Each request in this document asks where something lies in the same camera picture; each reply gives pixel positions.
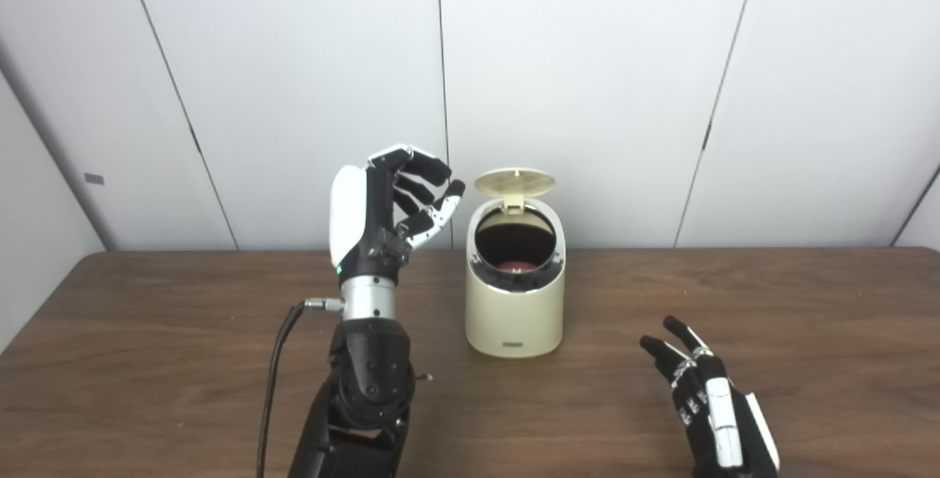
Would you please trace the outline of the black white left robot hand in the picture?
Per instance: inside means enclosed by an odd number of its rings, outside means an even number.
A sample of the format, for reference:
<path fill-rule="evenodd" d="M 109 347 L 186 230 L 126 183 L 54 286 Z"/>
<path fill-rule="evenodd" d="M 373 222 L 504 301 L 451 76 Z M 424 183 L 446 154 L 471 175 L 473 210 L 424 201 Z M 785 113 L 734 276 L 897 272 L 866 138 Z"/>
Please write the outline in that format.
<path fill-rule="evenodd" d="M 376 277 L 399 283 L 414 250 L 425 246 L 456 213 L 466 184 L 442 159 L 400 143 L 362 167 L 343 166 L 330 197 L 331 263 L 344 284 Z"/>

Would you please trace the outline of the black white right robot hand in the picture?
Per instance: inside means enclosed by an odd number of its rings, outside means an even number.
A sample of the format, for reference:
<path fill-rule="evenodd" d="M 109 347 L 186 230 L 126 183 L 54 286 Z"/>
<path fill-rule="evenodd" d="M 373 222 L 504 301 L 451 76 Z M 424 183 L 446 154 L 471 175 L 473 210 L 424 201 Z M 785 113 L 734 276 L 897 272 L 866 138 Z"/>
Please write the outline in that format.
<path fill-rule="evenodd" d="M 756 395 L 735 386 L 722 358 L 688 324 L 667 315 L 662 326 L 686 352 L 648 335 L 639 344 L 668 381 L 690 446 L 692 476 L 778 477 L 778 446 Z"/>

